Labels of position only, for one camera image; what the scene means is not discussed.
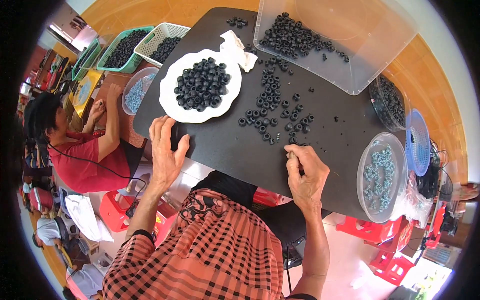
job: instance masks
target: white plate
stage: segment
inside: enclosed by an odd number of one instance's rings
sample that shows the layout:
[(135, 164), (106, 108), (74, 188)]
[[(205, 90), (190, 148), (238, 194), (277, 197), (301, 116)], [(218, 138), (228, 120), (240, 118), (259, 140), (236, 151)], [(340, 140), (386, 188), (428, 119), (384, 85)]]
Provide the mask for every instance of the white plate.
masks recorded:
[[(177, 95), (173, 91), (177, 86), (177, 77), (182, 76), (184, 69), (190, 69), (194, 63), (209, 57), (215, 59), (216, 64), (223, 62), (227, 65), (225, 72), (231, 75), (230, 82), (225, 86), (227, 94), (221, 96), (222, 103), (217, 108), (207, 107), (202, 112), (198, 112), (195, 109), (184, 110), (183, 107), (178, 105), (175, 99)], [(159, 101), (167, 115), (174, 120), (182, 123), (203, 123), (210, 118), (220, 117), (226, 113), (230, 109), (233, 100), (238, 96), (240, 86), (241, 72), (239, 65), (220, 52), (204, 49), (197, 53), (185, 54), (168, 68), (167, 75), (160, 82)]]

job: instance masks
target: woman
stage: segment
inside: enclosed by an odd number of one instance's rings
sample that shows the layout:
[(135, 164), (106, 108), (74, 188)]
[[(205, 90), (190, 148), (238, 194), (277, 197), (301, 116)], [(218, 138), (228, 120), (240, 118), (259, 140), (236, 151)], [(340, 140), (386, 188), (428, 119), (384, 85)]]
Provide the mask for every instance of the woman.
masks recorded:
[(93, 264), (84, 264), (82, 268), (73, 265), (67, 268), (68, 287), (63, 288), (66, 300), (97, 300), (100, 299), (99, 291), (102, 289), (103, 275)]

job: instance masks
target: plaid shirt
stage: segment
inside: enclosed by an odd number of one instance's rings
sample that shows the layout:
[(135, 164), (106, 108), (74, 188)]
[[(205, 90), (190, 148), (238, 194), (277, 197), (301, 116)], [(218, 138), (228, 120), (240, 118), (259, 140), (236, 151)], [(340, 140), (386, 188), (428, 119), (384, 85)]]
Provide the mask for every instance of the plaid shirt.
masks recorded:
[(155, 249), (138, 230), (108, 270), (105, 299), (283, 299), (282, 247), (256, 214), (201, 189)]

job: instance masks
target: hand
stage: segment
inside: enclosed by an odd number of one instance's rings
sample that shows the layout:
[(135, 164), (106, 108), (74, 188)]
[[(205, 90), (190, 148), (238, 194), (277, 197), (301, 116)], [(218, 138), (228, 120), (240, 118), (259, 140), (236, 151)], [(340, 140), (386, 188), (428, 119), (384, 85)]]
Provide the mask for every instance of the hand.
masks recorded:
[(102, 117), (104, 112), (105, 112), (105, 101), (102, 99), (98, 100), (92, 105), (88, 118), (89, 119), (91, 118), (93, 121), (97, 122), (100, 119), (100, 117)]
[(320, 160), (311, 146), (287, 145), (288, 186), (293, 201), (305, 218), (318, 217), (321, 213), (320, 198), (330, 169)]
[(111, 84), (107, 93), (107, 101), (117, 101), (121, 93), (121, 87), (116, 84)]
[(184, 135), (178, 144), (177, 151), (171, 150), (170, 137), (175, 120), (163, 116), (153, 120), (150, 126), (150, 140), (152, 141), (153, 175), (148, 188), (158, 193), (166, 191), (180, 174), (185, 160), (185, 154), (190, 147), (188, 134)]

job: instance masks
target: blue plastic basket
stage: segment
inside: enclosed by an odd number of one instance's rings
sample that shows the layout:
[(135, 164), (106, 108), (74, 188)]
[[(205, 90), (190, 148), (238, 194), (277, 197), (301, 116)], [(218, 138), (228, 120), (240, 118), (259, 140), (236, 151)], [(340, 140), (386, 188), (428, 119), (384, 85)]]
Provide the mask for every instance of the blue plastic basket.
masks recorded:
[(418, 176), (423, 176), (430, 164), (430, 137), (425, 120), (418, 110), (412, 109), (407, 116), (407, 128), (407, 167)]

